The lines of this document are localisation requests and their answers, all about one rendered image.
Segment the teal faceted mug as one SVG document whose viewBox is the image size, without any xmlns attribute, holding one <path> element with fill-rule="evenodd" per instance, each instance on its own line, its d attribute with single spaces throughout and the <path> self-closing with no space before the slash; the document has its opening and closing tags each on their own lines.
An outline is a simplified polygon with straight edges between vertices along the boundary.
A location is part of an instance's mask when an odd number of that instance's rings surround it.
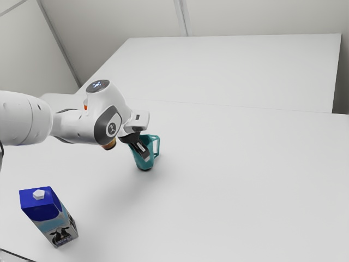
<svg viewBox="0 0 349 262">
<path fill-rule="evenodd" d="M 136 166 L 140 170 L 149 170 L 153 167 L 154 161 L 160 152 L 160 137 L 157 135 L 140 135 L 139 141 L 135 144 L 128 144 Z"/>
</svg>

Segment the blue milk carton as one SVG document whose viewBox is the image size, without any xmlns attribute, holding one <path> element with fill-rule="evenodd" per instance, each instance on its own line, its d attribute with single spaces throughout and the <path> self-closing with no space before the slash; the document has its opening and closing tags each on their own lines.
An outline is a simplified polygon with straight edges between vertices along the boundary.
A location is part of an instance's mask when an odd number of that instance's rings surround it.
<svg viewBox="0 0 349 262">
<path fill-rule="evenodd" d="M 76 238 L 76 223 L 50 186 L 19 191 L 21 210 L 47 238 L 58 248 Z"/>
</svg>

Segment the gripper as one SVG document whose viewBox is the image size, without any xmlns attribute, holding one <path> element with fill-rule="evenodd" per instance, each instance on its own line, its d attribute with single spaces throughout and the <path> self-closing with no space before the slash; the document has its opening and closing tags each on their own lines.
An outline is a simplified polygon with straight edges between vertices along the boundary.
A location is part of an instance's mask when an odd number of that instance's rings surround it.
<svg viewBox="0 0 349 262">
<path fill-rule="evenodd" d="M 140 132 L 119 136 L 118 139 L 124 144 L 130 144 L 136 162 L 148 162 L 150 160 L 150 151 L 146 144 L 140 139 Z"/>
</svg>

